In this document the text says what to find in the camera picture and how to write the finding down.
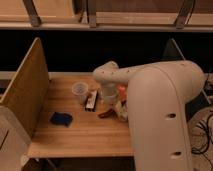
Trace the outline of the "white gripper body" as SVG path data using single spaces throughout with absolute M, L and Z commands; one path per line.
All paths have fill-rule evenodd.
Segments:
M 102 99 L 106 105 L 114 105 L 118 100 L 118 91 L 115 88 L 103 88 Z

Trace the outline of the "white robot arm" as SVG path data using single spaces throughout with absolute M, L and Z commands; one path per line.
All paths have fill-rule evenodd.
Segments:
M 101 85 L 127 86 L 127 112 L 136 171 L 193 171 L 185 104 L 204 86 L 204 73 L 187 60 L 93 71 Z

